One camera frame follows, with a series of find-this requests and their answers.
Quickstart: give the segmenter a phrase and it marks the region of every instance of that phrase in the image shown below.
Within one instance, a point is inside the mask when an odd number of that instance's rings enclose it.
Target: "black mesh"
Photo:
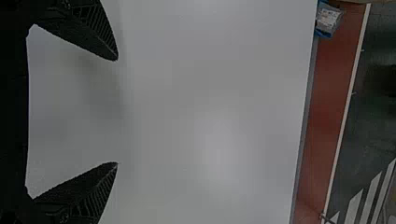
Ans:
[[[37,25],[105,59],[119,58],[113,31],[99,1],[73,0],[65,4],[63,0],[48,8]]]

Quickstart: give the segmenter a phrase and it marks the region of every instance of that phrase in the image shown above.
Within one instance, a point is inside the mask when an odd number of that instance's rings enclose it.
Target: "red surface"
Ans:
[[[296,224],[318,224],[318,215],[324,210],[365,10],[365,5],[332,5],[346,10],[346,15],[333,38],[318,43]]]

